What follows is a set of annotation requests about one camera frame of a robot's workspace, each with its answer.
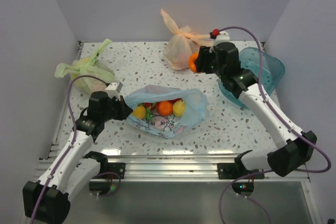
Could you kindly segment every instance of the knotted plastic bag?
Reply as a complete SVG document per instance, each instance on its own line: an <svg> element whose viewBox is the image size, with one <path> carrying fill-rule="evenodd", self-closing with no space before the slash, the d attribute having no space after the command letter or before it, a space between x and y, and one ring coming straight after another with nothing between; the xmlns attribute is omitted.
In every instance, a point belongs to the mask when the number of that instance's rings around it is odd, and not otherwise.
<svg viewBox="0 0 336 224"><path fill-rule="evenodd" d="M98 47L98 49L92 53L90 57L81 59L81 60L74 60L72 62L72 65L68 65L65 63L61 63L57 66L55 71L55 77L56 78L63 78L66 74L70 74L71 79L78 76L83 75L90 75L90 76L96 76L100 79L102 79L105 82L113 82L115 80L113 71L104 65L103 63L100 63L97 59L98 56L104 51L105 47L111 43L112 41L110 39L106 39L103 41L103 43ZM106 88L105 84L93 79L93 78L80 78L77 81L75 81L75 86L77 86L79 89L91 94L95 91L104 90Z"/></svg>
<svg viewBox="0 0 336 224"><path fill-rule="evenodd" d="M172 138L182 132L191 129L206 118L209 112L206 106L209 104L206 95L198 89L180 90L163 86L148 85L138 89L124 98L125 103L133 110L138 104L144 102L170 101L178 98L186 103L186 109L182 117L169 115L162 116L154 112L151 119L138 119L132 114L127 118L131 125L164 138Z"/></svg>
<svg viewBox="0 0 336 224"><path fill-rule="evenodd" d="M210 38L210 35L194 33L189 26L179 29L176 22L163 9L161 9L160 13L166 27L175 34L164 50L164 56L173 69L188 68L189 57L198 52L200 46L212 46L212 41L204 40Z"/></svg>

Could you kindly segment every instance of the yellow fruit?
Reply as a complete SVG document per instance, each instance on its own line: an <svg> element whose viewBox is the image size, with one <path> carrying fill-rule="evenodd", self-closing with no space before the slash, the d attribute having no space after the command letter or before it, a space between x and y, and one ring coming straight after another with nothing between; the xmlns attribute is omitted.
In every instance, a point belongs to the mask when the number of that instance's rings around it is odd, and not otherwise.
<svg viewBox="0 0 336 224"><path fill-rule="evenodd" d="M173 105L173 113L174 115L181 117L185 111L186 105L185 102L182 100L179 100L174 103Z"/></svg>
<svg viewBox="0 0 336 224"><path fill-rule="evenodd" d="M144 119L146 115L146 109L144 106L138 106L132 113L136 118Z"/></svg>

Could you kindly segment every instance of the gray wall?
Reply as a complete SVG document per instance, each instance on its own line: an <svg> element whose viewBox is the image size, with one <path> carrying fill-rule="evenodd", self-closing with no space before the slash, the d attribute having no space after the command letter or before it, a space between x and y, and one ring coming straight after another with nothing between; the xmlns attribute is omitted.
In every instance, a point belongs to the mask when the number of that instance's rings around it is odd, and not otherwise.
<svg viewBox="0 0 336 224"><path fill-rule="evenodd" d="M1 223L22 216L22 188L50 148L64 102L68 82L54 71L77 45L56 0L0 0Z"/></svg>
<svg viewBox="0 0 336 224"><path fill-rule="evenodd" d="M305 130L313 130L333 167L312 175L313 193L324 217L335 218L336 193L336 0L291 0L266 48L283 61L286 74L278 94L283 110ZM315 152L309 168L324 168Z"/></svg>
<svg viewBox="0 0 336 224"><path fill-rule="evenodd" d="M57 0L78 40L169 40L160 9L178 25L208 33L214 28L241 25L265 41L289 0ZM250 39L231 31L233 39Z"/></svg>

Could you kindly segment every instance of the teal plastic container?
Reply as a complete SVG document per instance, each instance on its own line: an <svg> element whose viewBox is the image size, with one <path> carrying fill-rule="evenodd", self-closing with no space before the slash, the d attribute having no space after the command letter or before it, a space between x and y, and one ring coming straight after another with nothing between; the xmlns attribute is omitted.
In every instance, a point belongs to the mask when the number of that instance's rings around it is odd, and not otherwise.
<svg viewBox="0 0 336 224"><path fill-rule="evenodd" d="M275 87L278 85L282 76L285 73L285 67L282 62L263 52L262 53L262 81L266 92L270 95ZM241 67L251 70L256 76L259 74L259 49L254 47L248 47L243 49L239 53L239 59L241 61ZM247 107L242 104L239 100L237 100L229 91L227 91L222 82L219 80L219 89L223 93L223 95L235 103L236 105L246 108Z"/></svg>

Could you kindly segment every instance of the speckled table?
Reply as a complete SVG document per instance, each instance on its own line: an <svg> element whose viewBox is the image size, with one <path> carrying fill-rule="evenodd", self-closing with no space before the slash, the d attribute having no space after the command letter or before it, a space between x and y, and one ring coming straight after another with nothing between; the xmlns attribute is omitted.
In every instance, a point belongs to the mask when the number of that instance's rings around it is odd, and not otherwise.
<svg viewBox="0 0 336 224"><path fill-rule="evenodd" d="M239 50L256 47L252 41L234 43ZM81 58L89 56L98 44L85 43ZM186 89L200 89L210 103L210 118L171 139L151 135L126 122L110 121L91 150L107 155L167 155L241 153L274 147L269 134L251 111L238 107L221 94L214 74L194 74L189 69L176 71L170 68L163 56L166 45L167 42L115 42L107 46L99 60L113 69L116 78L122 81L123 96L147 84L179 88L183 83ZM274 92L271 97L278 103ZM88 94L73 89L71 104L76 118L87 107L88 100ZM72 128L68 111L64 117L57 135L60 148Z"/></svg>

